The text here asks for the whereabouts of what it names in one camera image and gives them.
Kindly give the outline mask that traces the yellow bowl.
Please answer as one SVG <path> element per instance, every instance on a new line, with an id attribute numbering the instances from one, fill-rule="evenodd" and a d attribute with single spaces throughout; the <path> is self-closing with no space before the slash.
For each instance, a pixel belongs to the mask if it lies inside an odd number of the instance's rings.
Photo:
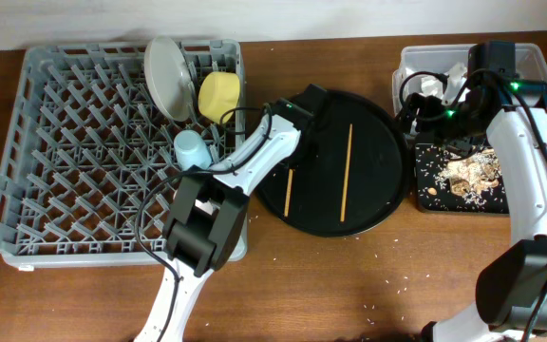
<path id="1" fill-rule="evenodd" d="M 240 80 L 235 73 L 213 71 L 201 84 L 198 93 L 200 114 L 216 124 L 226 124 L 240 97 Z"/>

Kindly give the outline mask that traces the light blue cup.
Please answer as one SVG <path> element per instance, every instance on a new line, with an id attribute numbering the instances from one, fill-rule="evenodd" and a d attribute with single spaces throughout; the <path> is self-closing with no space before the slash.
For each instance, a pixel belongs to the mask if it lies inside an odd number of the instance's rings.
<path id="1" fill-rule="evenodd" d="M 193 166 L 207 169 L 212 164 L 212 157 L 205 141 L 194 130 L 182 130 L 173 141 L 174 151 L 182 171 Z"/>

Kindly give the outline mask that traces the pale green plate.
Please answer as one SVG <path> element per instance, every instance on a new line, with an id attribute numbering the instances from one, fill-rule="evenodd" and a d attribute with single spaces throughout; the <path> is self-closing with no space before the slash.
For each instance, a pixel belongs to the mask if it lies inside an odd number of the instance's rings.
<path id="1" fill-rule="evenodd" d="M 149 42 L 144 72 L 149 94 L 160 113 L 170 121 L 188 120 L 193 110 L 192 79 L 173 39 L 159 36 Z"/>

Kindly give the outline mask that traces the pink cup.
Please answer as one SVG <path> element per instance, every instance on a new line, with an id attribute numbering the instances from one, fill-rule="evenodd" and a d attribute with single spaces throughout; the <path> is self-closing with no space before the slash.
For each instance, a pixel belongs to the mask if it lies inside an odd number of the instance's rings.
<path id="1" fill-rule="evenodd" d="M 205 212 L 208 215 L 212 215 L 215 211 L 215 208 L 210 201 L 202 202 L 197 199 L 195 201 L 195 205 L 199 210 Z"/>

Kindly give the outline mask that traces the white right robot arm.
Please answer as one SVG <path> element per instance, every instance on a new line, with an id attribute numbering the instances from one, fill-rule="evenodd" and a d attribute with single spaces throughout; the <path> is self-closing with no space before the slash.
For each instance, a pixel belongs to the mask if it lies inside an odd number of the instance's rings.
<path id="1" fill-rule="evenodd" d="M 427 324 L 424 341 L 547 337 L 547 64 L 530 43 L 405 47 L 392 77 L 404 130 L 496 153 L 511 219 L 507 252 L 481 271 L 474 302 Z"/>

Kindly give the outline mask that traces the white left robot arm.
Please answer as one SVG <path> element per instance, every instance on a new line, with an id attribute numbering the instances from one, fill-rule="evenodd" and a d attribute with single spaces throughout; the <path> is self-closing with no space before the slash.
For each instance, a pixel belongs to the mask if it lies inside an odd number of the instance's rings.
<path id="1" fill-rule="evenodd" d="M 310 84 L 287 100 L 264 104 L 258 127 L 235 152 L 207 168 L 164 179 L 150 201 L 175 184 L 161 229 L 163 253 L 143 250 L 164 268 L 160 289 L 139 341 L 180 341 L 206 280 L 230 259 L 241 236 L 250 196 L 279 163 L 297 155 L 320 120 L 328 97 Z"/>

